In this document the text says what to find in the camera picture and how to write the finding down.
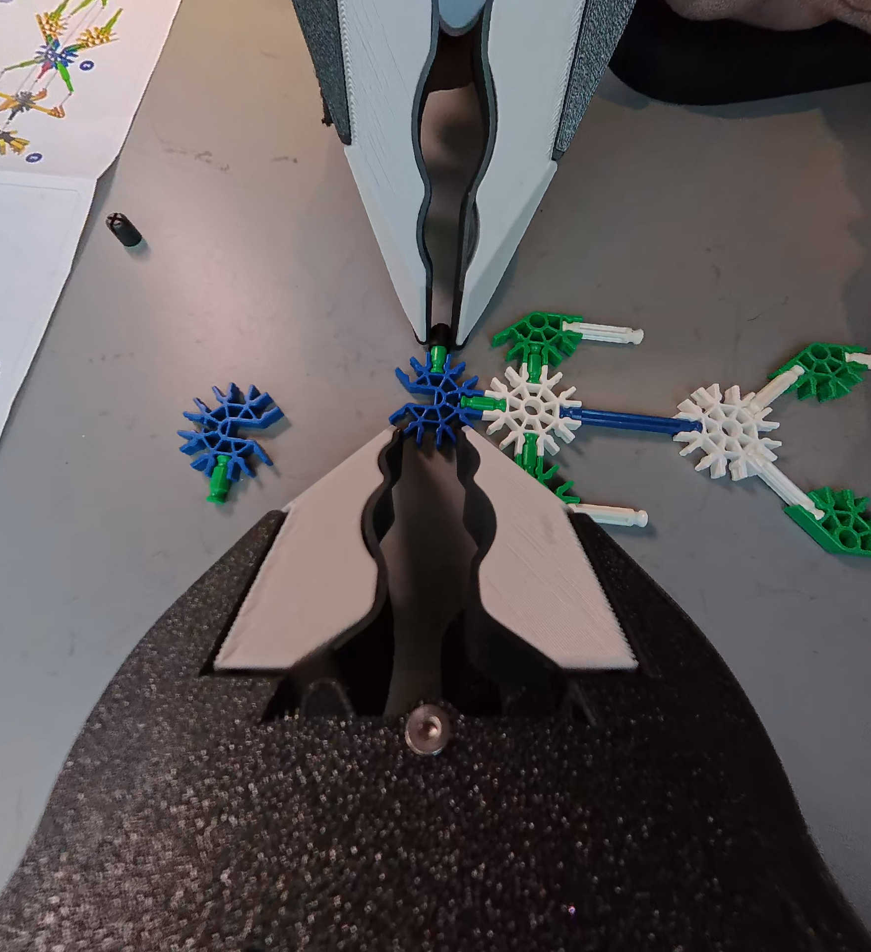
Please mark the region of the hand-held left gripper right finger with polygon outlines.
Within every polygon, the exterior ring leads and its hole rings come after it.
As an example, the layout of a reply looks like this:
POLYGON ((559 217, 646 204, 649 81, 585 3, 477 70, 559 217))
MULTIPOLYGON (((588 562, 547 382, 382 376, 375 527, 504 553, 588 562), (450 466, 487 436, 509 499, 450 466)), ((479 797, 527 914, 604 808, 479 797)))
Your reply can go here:
POLYGON ((455 708, 560 708, 573 674, 637 660, 567 507, 464 428, 456 472, 476 545, 461 620, 445 635, 455 708))

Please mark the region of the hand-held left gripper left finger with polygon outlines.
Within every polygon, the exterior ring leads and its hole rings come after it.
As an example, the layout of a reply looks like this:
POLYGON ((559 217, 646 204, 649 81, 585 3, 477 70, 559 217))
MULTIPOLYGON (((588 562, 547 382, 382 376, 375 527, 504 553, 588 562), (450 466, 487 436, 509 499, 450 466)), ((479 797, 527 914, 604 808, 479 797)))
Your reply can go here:
POLYGON ((380 716, 394 628, 380 544, 394 522, 402 432, 387 427, 282 511, 275 539, 214 656, 214 672, 277 673, 315 712, 380 716))

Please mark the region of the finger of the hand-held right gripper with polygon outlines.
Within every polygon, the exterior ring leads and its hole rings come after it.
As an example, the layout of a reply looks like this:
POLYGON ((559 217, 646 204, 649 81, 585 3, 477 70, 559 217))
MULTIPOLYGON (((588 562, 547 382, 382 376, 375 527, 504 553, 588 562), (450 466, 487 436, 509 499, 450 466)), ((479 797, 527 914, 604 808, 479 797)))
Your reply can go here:
POLYGON ((431 189, 419 120, 436 53, 436 5, 342 1, 340 34, 350 123, 344 151, 394 290, 423 343, 432 313, 422 235, 431 189))
POLYGON ((557 170, 561 108, 583 1, 486 2, 473 70, 486 144, 463 199, 453 293, 455 342, 490 303, 557 170))

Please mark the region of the blue toy connector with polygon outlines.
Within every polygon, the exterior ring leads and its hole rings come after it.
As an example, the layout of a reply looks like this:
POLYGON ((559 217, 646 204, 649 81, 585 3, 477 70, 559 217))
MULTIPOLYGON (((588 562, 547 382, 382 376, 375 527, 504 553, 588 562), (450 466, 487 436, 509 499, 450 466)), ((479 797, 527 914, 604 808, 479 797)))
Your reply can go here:
POLYGON ((258 441, 246 437, 244 430, 265 429, 284 417, 282 409, 266 392, 251 385, 243 393, 231 383, 226 392, 213 388, 218 406, 211 409, 199 398, 194 399, 196 412, 185 412, 184 417, 194 424, 191 430, 180 430, 184 440, 180 452, 193 458, 191 467, 204 472, 211 479, 217 455, 230 460, 231 483, 242 474, 254 478, 251 458, 255 457, 270 467, 273 461, 258 441))
POLYGON ((404 434, 414 434, 418 445, 425 433, 431 431, 435 435, 436 447, 441 447, 444 439, 454 444, 456 432, 463 425, 482 419, 482 410, 473 405, 473 400, 482 398, 484 391, 477 387, 477 377, 461 381, 466 367, 464 361, 453 362, 450 355, 445 355, 441 368, 436 368, 435 352, 436 348, 433 348, 425 363, 419 363, 416 357, 410 359, 415 378, 410 378, 400 368, 394 371, 403 387, 412 394, 426 397, 429 401, 405 403, 394 411, 389 423, 396 424, 405 420, 404 434))

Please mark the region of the white green blue toy assembly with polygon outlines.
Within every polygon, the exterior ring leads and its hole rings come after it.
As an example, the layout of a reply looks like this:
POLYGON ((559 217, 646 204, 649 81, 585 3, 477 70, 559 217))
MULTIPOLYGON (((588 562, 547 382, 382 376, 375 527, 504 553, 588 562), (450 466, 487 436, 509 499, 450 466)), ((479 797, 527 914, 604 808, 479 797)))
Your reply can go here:
POLYGON ((781 442, 772 404, 786 393, 819 403, 849 395, 871 371, 871 353, 856 346, 813 342, 775 370, 759 390, 738 386, 700 387, 679 404, 674 416, 586 408, 573 387, 560 388, 555 372, 582 342, 633 346, 643 331, 585 323, 578 316, 531 312, 504 328, 492 346, 506 349, 505 380, 494 379, 484 395, 506 398, 506 411, 482 413, 488 432, 503 432, 501 448, 513 447, 514 461, 538 482, 556 473, 546 459, 569 443, 583 426, 670 436, 680 455, 697 454, 696 471, 712 479, 763 482, 783 503, 784 513, 825 551, 871 558, 868 499, 850 489, 823 486, 804 491, 777 466, 781 442))

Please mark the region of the person's right forearm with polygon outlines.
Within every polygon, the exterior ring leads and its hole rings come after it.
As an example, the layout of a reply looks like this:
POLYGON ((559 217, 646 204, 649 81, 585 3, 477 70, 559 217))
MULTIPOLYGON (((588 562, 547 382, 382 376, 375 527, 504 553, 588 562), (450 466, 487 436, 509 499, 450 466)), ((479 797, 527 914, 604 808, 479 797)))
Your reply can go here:
POLYGON ((695 21, 732 20, 766 30, 807 30, 838 21, 871 35, 871 1, 668 1, 695 21))

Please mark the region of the person's right hand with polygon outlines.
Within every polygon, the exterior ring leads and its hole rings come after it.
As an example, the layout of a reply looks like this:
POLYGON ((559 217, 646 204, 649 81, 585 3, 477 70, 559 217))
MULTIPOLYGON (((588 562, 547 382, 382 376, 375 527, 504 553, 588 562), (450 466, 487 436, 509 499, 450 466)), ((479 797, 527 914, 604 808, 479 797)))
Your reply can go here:
POLYGON ((476 65, 478 42, 475 29, 460 35, 439 32, 435 59, 423 87, 423 100, 435 91, 464 89, 472 84, 481 92, 485 90, 480 66, 476 65))

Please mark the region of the folded paper instruction sheet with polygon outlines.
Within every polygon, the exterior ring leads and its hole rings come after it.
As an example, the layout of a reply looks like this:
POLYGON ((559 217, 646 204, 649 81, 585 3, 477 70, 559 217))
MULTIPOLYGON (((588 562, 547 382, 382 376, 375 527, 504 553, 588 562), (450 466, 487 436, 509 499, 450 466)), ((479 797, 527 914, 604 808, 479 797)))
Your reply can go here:
POLYGON ((0 436, 179 6, 0 2, 0 436))

